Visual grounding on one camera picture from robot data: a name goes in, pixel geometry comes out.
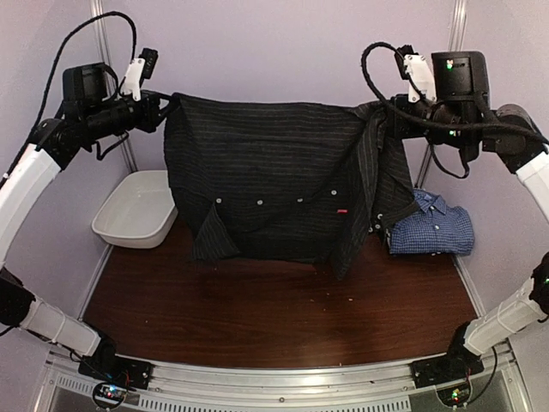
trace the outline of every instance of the black striped shirt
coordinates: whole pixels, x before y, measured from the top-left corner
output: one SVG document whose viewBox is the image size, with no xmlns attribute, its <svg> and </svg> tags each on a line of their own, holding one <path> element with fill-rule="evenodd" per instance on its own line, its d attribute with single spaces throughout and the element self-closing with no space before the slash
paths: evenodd
<svg viewBox="0 0 549 412">
<path fill-rule="evenodd" d="M 227 103 L 174 94 L 169 184 L 193 258 L 332 263 L 348 271 L 374 221 L 417 210 L 401 141 L 378 103 Z"/>
</svg>

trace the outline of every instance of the blue checkered shirt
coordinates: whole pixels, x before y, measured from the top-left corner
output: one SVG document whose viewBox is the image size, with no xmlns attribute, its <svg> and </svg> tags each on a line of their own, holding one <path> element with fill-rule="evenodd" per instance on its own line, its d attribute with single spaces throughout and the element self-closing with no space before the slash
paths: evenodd
<svg viewBox="0 0 549 412">
<path fill-rule="evenodd" d="M 390 253 L 455 253 L 473 250 L 473 225 L 464 208 L 451 208 L 441 196 L 414 191 L 420 210 L 398 221 L 390 234 Z"/>
</svg>

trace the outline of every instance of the metal frame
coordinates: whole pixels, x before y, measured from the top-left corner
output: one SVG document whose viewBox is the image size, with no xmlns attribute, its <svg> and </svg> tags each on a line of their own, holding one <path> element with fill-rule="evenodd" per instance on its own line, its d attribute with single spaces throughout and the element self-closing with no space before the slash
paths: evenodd
<svg viewBox="0 0 549 412">
<path fill-rule="evenodd" d="M 95 266 L 94 275 L 92 276 L 92 279 L 90 280 L 90 283 L 86 288 L 86 296 L 82 304 L 79 306 L 80 311 L 78 312 L 78 320 L 83 320 L 84 318 L 84 314 L 86 313 L 87 307 L 89 306 L 89 302 L 92 300 L 92 297 L 94 296 L 95 288 L 97 288 L 97 284 L 99 283 L 101 275 L 103 274 L 103 270 L 105 270 L 106 264 L 108 263 L 109 258 L 111 257 L 111 253 L 113 249 L 114 249 L 113 245 L 107 245 L 105 247 L 105 250 L 101 254 L 99 262 Z"/>
<path fill-rule="evenodd" d="M 503 375 L 513 410 L 531 412 L 526 388 L 510 345 L 504 342 L 496 349 L 498 370 Z M 193 367 L 153 361 L 148 391 L 132 394 L 127 404 L 138 410 L 177 410 L 178 405 L 196 407 L 196 410 L 243 412 L 273 409 L 295 412 L 353 410 L 368 404 L 400 402 L 414 394 L 434 391 L 434 386 L 419 390 L 414 387 L 409 366 L 412 361 L 399 360 L 356 367 L 272 370 Z M 492 373 L 492 353 L 483 357 L 483 361 L 486 369 L 481 375 L 475 375 L 474 379 Z M 58 387 L 88 395 L 90 387 L 96 383 L 78 375 L 77 365 L 60 351 L 50 352 L 46 369 L 44 384 L 33 409 L 36 412 L 50 410 Z M 150 406 L 155 402 L 162 404 L 162 409 Z"/>
<path fill-rule="evenodd" d="M 449 52 L 458 52 L 463 48 L 463 39 L 465 37 L 465 27 L 467 25 L 467 2 L 468 0 L 455 0 L 454 13 L 449 32 Z M 418 177 L 415 180 L 415 187 L 423 188 L 427 174 L 432 163 L 432 154 L 429 146 L 425 148 L 423 160 L 419 168 Z"/>
<path fill-rule="evenodd" d="M 104 13 L 102 0 L 90 0 L 90 10 L 92 13 L 92 17 L 102 15 Z M 101 60 L 103 60 L 103 62 L 111 66 L 111 52 L 109 49 L 109 43 L 107 41 L 105 20 L 97 20 L 94 23 L 94 31 L 100 58 Z M 109 94 L 116 93 L 116 85 L 114 84 L 114 80 L 110 76 L 107 80 L 107 88 Z M 124 136 L 118 137 L 118 140 L 122 139 L 124 139 Z M 130 139 L 123 142 L 120 145 L 120 148 L 122 150 L 122 156 L 124 158 L 124 163 L 126 164 L 128 171 L 130 173 L 137 172 L 139 168 L 137 167 L 136 155 L 134 154 Z"/>
</svg>

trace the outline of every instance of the black cable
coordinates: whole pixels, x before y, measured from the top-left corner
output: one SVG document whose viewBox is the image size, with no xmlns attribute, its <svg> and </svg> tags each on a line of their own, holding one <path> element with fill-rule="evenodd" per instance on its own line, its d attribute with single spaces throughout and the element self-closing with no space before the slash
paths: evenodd
<svg viewBox="0 0 549 412">
<path fill-rule="evenodd" d="M 120 97 L 124 97 L 124 96 L 122 95 L 121 90 L 122 90 L 122 86 L 124 85 L 124 82 L 125 82 L 125 81 L 126 81 L 126 76 L 124 76 L 124 77 L 122 78 L 122 81 L 120 82 L 120 84 L 119 84 L 118 87 L 117 87 L 116 95 L 118 95 L 118 96 L 120 96 Z"/>
<path fill-rule="evenodd" d="M 368 85 L 370 90 L 383 103 L 383 105 L 386 106 L 394 114 L 400 116 L 401 118 L 406 119 L 408 122 L 418 124 L 427 129 L 446 130 L 446 131 L 479 131 L 479 130 L 508 131 L 509 133 L 524 135 L 525 137 L 529 137 L 531 139 L 534 139 L 535 141 L 543 142 L 544 144 L 549 144 L 549 141 L 547 141 L 547 139 L 543 137 L 541 134 L 535 133 L 529 129 L 525 129 L 521 126 L 516 126 L 514 124 L 506 124 L 506 123 L 444 124 L 439 122 L 433 122 L 431 120 L 424 120 L 418 116 L 414 116 L 412 114 L 404 112 L 401 109 L 398 109 L 397 107 L 394 107 L 385 98 L 385 96 L 379 91 L 379 89 L 376 87 L 376 85 L 372 81 L 370 73 L 368 73 L 368 68 L 367 68 L 368 56 L 373 50 L 377 49 L 378 47 L 386 48 L 391 51 L 395 50 L 395 48 L 392 45 L 382 41 L 377 43 L 372 43 L 371 45 L 366 47 L 366 49 L 362 53 L 362 58 L 361 58 L 362 74 L 364 75 L 366 84 Z"/>
<path fill-rule="evenodd" d="M 4 335 L 8 335 L 8 333 L 10 333 L 13 329 L 15 329 L 14 326 L 10 326 L 8 329 L 6 330 L 3 330 L 2 332 L 0 332 L 0 337 L 4 336 Z"/>
<path fill-rule="evenodd" d="M 107 66 L 106 64 L 105 64 L 105 73 L 108 74 L 112 78 L 112 80 L 114 81 L 114 84 L 115 84 L 114 93 L 107 100 L 107 101 L 113 101 L 118 97 L 117 90 L 120 87 L 120 85 L 118 83 L 118 76 L 117 76 L 116 71 L 114 71 L 111 66 Z"/>
<path fill-rule="evenodd" d="M 486 104 L 484 96 L 481 92 L 477 92 L 473 95 L 474 104 L 479 108 L 482 115 L 488 119 L 489 122 L 499 123 L 498 116 L 494 114 L 490 107 Z"/>
<path fill-rule="evenodd" d="M 75 353 L 74 353 L 74 351 L 71 350 L 70 355 L 69 355 L 70 360 L 73 361 L 74 363 L 80 363 L 81 360 L 75 359 L 74 356 L 75 356 Z"/>
<path fill-rule="evenodd" d="M 63 39 L 63 41 L 61 42 L 61 45 L 59 46 L 59 49 L 57 50 L 57 54 L 56 54 L 55 58 L 53 59 L 53 65 L 51 66 L 50 74 L 48 75 L 48 80 L 45 84 L 44 94 L 42 96 L 42 102 L 40 103 L 40 109 L 38 110 L 38 115 L 36 116 L 36 120 L 34 121 L 34 125 L 31 128 L 30 132 L 28 133 L 27 139 L 25 140 L 23 146 L 21 146 L 21 149 L 19 150 L 19 153 L 15 157 L 12 164 L 9 166 L 8 171 L 4 175 L 4 178 L 2 179 L 2 181 L 0 182 L 0 188 L 3 186 L 3 184 L 7 180 L 5 178 L 5 176 L 6 175 L 9 176 L 14 171 L 15 166 L 17 166 L 17 163 L 19 162 L 19 160 L 21 159 L 21 157 L 25 153 L 25 150 L 27 149 L 27 145 L 28 145 L 29 141 L 31 140 L 31 137 L 33 136 L 34 131 L 38 127 L 38 125 L 40 123 L 40 120 L 42 119 L 42 115 L 44 114 L 44 110 L 45 110 L 45 103 L 47 102 L 48 94 L 50 93 L 51 82 L 53 81 L 53 76 L 55 75 L 55 70 L 56 70 L 57 65 L 59 63 L 59 59 L 61 58 L 61 54 L 63 53 L 64 47 L 67 45 L 69 40 L 75 34 L 80 32 L 83 28 L 85 28 L 86 26 L 89 26 L 90 24 L 96 22 L 97 20 L 101 20 L 101 19 L 104 19 L 104 18 L 109 17 L 109 16 L 122 17 L 123 19 L 125 19 L 128 22 L 128 24 L 130 24 L 131 34 L 132 34 L 131 60 L 133 60 L 135 58 L 135 56 L 136 56 L 136 47 L 137 47 L 136 24 L 133 22 L 133 20 L 131 20 L 131 18 L 129 16 L 125 15 L 124 13 L 121 13 L 119 11 L 109 11 L 108 13 L 104 13 L 102 15 L 96 15 L 95 17 L 93 17 L 93 18 L 91 18 L 87 21 L 84 21 L 82 24 L 78 25 L 74 30 L 72 30 Z"/>
<path fill-rule="evenodd" d="M 135 388 L 132 388 L 131 386 L 128 386 L 128 385 L 120 385 L 119 383 L 115 382 L 115 380 L 113 378 L 111 378 L 110 376 L 106 375 L 105 373 L 102 373 L 100 371 L 98 371 L 97 369 L 95 369 L 92 365 L 90 365 L 83 357 L 81 357 L 79 354 L 77 354 L 75 352 L 74 349 L 71 349 L 67 346 L 64 346 L 62 345 L 65 349 L 67 349 L 70 353 L 71 353 L 71 357 L 70 359 L 72 360 L 72 356 L 75 356 L 76 359 L 78 359 L 79 362 L 83 363 L 84 365 L 86 365 L 87 367 L 89 367 L 93 372 L 97 373 L 102 379 L 105 380 L 105 382 L 109 385 L 115 385 L 117 386 L 118 388 L 121 388 L 121 389 L 124 389 L 126 391 L 130 391 L 130 392 L 135 392 L 136 389 Z"/>
<path fill-rule="evenodd" d="M 130 135 L 128 133 L 125 133 L 125 136 L 123 138 L 121 138 L 120 140 L 118 140 L 118 142 L 116 143 L 113 143 L 111 146 L 109 146 L 105 152 L 101 153 L 101 145 L 99 142 L 95 142 L 95 145 L 97 147 L 97 160 L 98 161 L 102 161 L 103 159 L 105 159 L 105 157 L 111 153 L 115 148 L 117 148 L 118 146 L 120 146 L 122 143 L 124 143 L 126 140 L 128 140 L 128 137 L 130 137 Z"/>
<path fill-rule="evenodd" d="M 431 156 L 435 162 L 435 165 L 437 165 L 437 167 L 444 173 L 449 174 L 450 176 L 456 179 L 466 179 L 469 176 L 469 172 L 471 171 L 471 169 L 469 169 L 469 165 L 467 164 L 466 161 L 463 161 L 463 159 L 462 159 L 463 175 L 460 176 L 459 174 L 455 174 L 443 166 L 441 161 L 438 159 L 437 153 L 435 152 L 435 148 L 432 144 L 429 145 L 429 150 L 431 151 Z"/>
<path fill-rule="evenodd" d="M 467 402 L 467 405 L 471 405 L 479 400 L 479 398 L 485 394 L 486 390 L 494 380 L 494 377 L 496 376 L 496 372 L 498 371 L 498 352 L 496 349 L 492 346 L 492 352 L 494 353 L 494 369 L 492 370 L 492 374 L 490 375 L 490 378 L 488 379 L 488 382 L 486 382 L 486 385 L 484 388 L 482 388 L 482 391 L 479 392 L 479 395 L 476 396 L 475 399 L 472 399 Z"/>
</svg>

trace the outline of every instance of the white bin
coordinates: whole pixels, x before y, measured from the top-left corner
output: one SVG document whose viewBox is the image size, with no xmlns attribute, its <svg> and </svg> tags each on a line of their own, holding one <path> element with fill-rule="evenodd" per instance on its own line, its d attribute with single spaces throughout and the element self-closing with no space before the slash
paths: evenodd
<svg viewBox="0 0 549 412">
<path fill-rule="evenodd" d="M 111 245 L 152 249 L 162 243 L 177 215 L 167 171 L 136 172 L 101 206 L 92 229 Z"/>
</svg>

